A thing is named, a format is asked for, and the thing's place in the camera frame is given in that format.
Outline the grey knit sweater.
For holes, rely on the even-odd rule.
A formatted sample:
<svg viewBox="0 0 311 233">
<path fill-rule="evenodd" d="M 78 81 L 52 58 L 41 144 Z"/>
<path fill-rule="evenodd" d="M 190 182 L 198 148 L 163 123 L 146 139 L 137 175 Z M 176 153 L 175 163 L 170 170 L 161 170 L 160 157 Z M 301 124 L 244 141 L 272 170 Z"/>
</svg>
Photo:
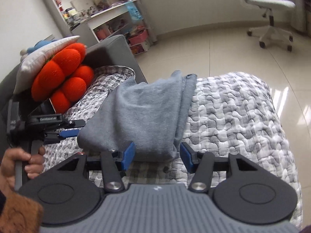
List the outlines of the grey knit sweater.
<svg viewBox="0 0 311 233">
<path fill-rule="evenodd" d="M 133 77 L 108 93 L 78 135 L 84 150 L 118 150 L 135 144 L 137 162 L 175 160 L 197 83 L 195 74 L 174 71 L 168 79 L 136 83 Z"/>
</svg>

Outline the smartphone on stand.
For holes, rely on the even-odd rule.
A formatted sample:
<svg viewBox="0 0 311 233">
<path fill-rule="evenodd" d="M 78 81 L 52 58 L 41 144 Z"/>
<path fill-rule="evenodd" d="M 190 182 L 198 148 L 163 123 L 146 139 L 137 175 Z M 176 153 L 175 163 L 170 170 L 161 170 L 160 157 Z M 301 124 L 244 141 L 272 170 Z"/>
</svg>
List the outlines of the smartphone on stand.
<svg viewBox="0 0 311 233">
<path fill-rule="evenodd" d="M 34 115 L 53 115 L 56 114 L 56 111 L 54 109 L 54 106 L 50 99 L 45 100 L 42 102 L 39 106 L 37 106 L 30 114 L 29 116 Z"/>
</svg>

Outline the orange pumpkin plush cushion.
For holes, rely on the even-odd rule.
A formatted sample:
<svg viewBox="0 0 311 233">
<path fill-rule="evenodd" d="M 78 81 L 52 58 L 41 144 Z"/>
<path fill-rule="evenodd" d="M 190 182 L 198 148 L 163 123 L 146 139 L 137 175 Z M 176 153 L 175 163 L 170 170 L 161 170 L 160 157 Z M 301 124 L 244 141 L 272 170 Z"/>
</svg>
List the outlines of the orange pumpkin plush cushion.
<svg viewBox="0 0 311 233">
<path fill-rule="evenodd" d="M 31 87 L 36 102 L 50 100 L 57 114 L 66 113 L 92 84 L 94 71 L 83 65 L 86 47 L 73 43 L 52 56 L 36 75 Z"/>
</svg>

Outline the grey patterned quilt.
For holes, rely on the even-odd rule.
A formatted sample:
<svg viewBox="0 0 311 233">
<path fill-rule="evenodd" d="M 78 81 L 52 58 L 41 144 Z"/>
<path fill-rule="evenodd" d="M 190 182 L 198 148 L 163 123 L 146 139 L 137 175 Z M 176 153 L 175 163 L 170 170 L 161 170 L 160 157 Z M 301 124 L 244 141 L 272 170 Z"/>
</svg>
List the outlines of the grey patterned quilt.
<svg viewBox="0 0 311 233">
<path fill-rule="evenodd" d="M 132 68 L 125 66 L 103 66 L 94 73 L 93 83 L 67 111 L 66 118 L 88 121 L 110 91 L 135 75 Z M 195 151 L 209 151 L 217 157 L 241 154 L 290 184 L 298 197 L 290 222 L 302 229 L 303 200 L 298 171 L 270 93 L 264 81 L 242 72 L 198 78 L 182 141 Z M 75 137 L 47 145 L 45 150 L 45 171 L 82 151 Z M 125 186 L 128 183 L 187 186 L 192 176 L 178 158 L 170 163 L 133 162 L 122 180 Z"/>
</svg>

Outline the white pillow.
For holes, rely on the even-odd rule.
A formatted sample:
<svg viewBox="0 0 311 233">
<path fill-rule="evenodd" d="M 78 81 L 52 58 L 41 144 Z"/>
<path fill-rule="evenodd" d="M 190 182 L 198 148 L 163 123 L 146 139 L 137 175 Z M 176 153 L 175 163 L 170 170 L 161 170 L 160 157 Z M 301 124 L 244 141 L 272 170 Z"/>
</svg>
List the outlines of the white pillow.
<svg viewBox="0 0 311 233">
<path fill-rule="evenodd" d="M 47 44 L 34 52 L 30 53 L 25 57 L 18 69 L 16 75 L 16 84 L 13 91 L 14 95 L 17 95 L 32 86 L 32 83 L 45 65 L 47 60 L 53 55 L 60 52 L 62 49 L 66 48 L 70 44 L 76 43 L 80 36 L 65 37 L 56 40 L 50 44 Z"/>
</svg>

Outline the blue plush toy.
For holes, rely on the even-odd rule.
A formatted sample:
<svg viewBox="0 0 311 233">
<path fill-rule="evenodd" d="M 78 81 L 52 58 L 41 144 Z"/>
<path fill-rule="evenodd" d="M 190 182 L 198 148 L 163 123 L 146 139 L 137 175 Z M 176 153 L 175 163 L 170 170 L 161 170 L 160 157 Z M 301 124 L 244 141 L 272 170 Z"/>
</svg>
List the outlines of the blue plush toy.
<svg viewBox="0 0 311 233">
<path fill-rule="evenodd" d="M 24 56 L 26 54 L 30 54 L 30 53 L 34 52 L 35 50 L 37 50 L 37 49 L 39 49 L 39 48 L 41 48 L 41 47 L 43 47 L 43 46 L 45 46 L 47 44 L 50 44 L 50 43 L 52 43 L 54 41 L 55 40 L 50 40 L 50 41 L 49 40 L 41 40 L 41 41 L 37 42 L 33 47 L 29 47 L 27 49 L 21 50 L 20 51 L 20 55 Z"/>
</svg>

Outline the brown fuzzy sleeve cuff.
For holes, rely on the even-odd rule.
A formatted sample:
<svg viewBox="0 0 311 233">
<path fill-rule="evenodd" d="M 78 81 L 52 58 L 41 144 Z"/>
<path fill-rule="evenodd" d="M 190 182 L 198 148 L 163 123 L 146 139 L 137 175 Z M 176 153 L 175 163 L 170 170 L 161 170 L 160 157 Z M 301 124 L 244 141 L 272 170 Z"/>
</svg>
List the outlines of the brown fuzzy sleeve cuff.
<svg viewBox="0 0 311 233">
<path fill-rule="evenodd" d="M 39 232 L 43 207 L 34 200 L 11 192 L 1 212 L 1 232 Z"/>
</svg>

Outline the dark grey sofa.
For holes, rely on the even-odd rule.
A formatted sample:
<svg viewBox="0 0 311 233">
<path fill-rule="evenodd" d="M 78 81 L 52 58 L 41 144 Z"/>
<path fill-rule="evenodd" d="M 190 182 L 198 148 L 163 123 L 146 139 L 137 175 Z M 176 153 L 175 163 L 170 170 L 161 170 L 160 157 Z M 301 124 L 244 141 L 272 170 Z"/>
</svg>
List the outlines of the dark grey sofa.
<svg viewBox="0 0 311 233">
<path fill-rule="evenodd" d="M 91 68 L 127 66 L 134 70 L 137 83 L 147 81 L 123 35 L 109 37 L 88 48 L 83 62 Z M 7 120 L 8 102 L 13 96 L 19 66 L 16 65 L 1 81 L 1 124 L 4 126 Z"/>
</svg>

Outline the pink storage basket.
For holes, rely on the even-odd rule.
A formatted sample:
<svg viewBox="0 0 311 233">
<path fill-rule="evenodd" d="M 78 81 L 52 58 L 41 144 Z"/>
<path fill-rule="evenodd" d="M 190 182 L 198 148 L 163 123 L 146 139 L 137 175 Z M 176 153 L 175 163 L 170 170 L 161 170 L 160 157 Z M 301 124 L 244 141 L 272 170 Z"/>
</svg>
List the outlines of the pink storage basket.
<svg viewBox="0 0 311 233">
<path fill-rule="evenodd" d="M 130 37 L 129 42 L 131 45 L 136 45 L 144 42 L 149 37 L 148 31 L 144 29 L 138 35 Z"/>
</svg>

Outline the white desk with shelves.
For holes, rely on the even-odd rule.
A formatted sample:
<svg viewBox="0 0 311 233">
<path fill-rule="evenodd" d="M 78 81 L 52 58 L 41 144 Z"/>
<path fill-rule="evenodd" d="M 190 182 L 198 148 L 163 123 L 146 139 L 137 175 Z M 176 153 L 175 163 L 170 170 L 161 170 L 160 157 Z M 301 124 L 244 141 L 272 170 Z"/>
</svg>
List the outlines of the white desk with shelves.
<svg viewBox="0 0 311 233">
<path fill-rule="evenodd" d="M 126 3 L 132 1 L 143 20 L 133 23 Z M 156 41 L 147 12 L 140 0 L 43 0 L 62 36 L 80 36 L 91 47 L 114 35 L 124 35 L 134 55 L 146 52 Z M 146 29 L 149 37 L 131 45 L 129 38 Z"/>
</svg>

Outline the teal hanging bag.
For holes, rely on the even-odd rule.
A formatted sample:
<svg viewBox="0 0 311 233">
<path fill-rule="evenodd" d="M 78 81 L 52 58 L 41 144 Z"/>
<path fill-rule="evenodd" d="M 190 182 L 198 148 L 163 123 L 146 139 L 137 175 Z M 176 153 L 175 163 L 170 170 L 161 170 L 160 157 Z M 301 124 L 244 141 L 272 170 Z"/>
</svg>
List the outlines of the teal hanging bag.
<svg viewBox="0 0 311 233">
<path fill-rule="evenodd" d="M 128 1 L 126 3 L 126 7 L 127 7 L 127 10 L 128 10 L 128 12 L 130 14 L 131 21 L 133 23 L 139 22 L 139 21 L 143 20 L 143 17 L 141 15 L 141 13 L 139 12 L 139 10 L 137 9 L 136 5 L 132 1 Z"/>
</svg>

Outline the grey curtain right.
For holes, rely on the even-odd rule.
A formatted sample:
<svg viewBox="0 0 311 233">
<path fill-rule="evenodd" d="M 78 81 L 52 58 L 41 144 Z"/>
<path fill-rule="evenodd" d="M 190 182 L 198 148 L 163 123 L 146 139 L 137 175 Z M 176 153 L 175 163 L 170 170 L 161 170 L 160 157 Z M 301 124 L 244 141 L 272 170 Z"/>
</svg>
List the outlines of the grey curtain right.
<svg viewBox="0 0 311 233">
<path fill-rule="evenodd" d="M 292 11 L 290 25 L 295 30 L 306 33 L 305 1 L 293 0 L 295 9 Z"/>
</svg>

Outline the grey office chair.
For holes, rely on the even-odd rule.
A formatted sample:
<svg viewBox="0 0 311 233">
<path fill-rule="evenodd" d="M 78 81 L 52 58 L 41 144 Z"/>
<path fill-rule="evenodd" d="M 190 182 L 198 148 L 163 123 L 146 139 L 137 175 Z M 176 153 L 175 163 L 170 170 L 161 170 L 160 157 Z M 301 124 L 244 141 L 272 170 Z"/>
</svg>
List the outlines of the grey office chair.
<svg viewBox="0 0 311 233">
<path fill-rule="evenodd" d="M 262 32 L 263 35 L 259 37 L 260 48 L 266 48 L 267 43 L 276 37 L 276 41 L 282 42 L 288 52 L 293 49 L 293 35 L 291 32 L 277 27 L 273 16 L 274 11 L 292 12 L 296 8 L 294 0 L 242 0 L 245 5 L 255 6 L 263 9 L 263 18 L 269 20 L 267 26 L 251 27 L 247 31 L 248 36 L 252 36 L 255 32 Z"/>
</svg>

